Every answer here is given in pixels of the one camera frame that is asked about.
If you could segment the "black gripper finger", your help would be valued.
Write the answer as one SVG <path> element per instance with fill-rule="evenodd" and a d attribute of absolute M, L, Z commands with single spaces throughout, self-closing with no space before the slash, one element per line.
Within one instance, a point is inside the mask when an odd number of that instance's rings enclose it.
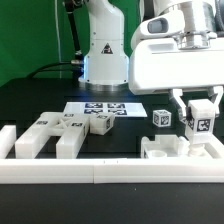
<path fill-rule="evenodd" d="M 187 121 L 187 107 L 182 100 L 183 91 L 181 89 L 171 89 L 169 91 L 169 99 L 176 106 L 179 121 L 186 123 Z"/>
<path fill-rule="evenodd" d="M 210 99 L 207 102 L 206 110 L 210 117 L 215 118 L 219 116 L 219 104 L 222 100 L 223 94 L 223 86 L 212 86 L 208 88 L 208 96 Z"/>

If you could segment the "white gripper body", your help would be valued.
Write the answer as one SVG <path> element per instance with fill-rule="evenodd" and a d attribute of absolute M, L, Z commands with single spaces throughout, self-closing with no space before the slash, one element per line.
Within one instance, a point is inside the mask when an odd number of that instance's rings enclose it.
<path fill-rule="evenodd" d="M 141 41 L 129 62 L 129 89 L 135 95 L 170 89 L 224 85 L 224 38 L 209 49 L 179 50 L 173 38 Z"/>

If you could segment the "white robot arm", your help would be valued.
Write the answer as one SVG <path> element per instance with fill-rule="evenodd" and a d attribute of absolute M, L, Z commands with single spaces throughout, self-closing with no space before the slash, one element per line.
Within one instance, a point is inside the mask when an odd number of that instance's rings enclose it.
<path fill-rule="evenodd" d="M 216 31 L 218 0 L 153 0 L 154 17 L 143 19 L 123 50 L 124 19 L 108 0 L 88 0 L 90 50 L 80 81 L 94 89 L 127 84 L 132 93 L 169 93 L 179 119 L 189 117 L 181 96 L 205 90 L 214 106 L 223 96 L 224 37 Z"/>

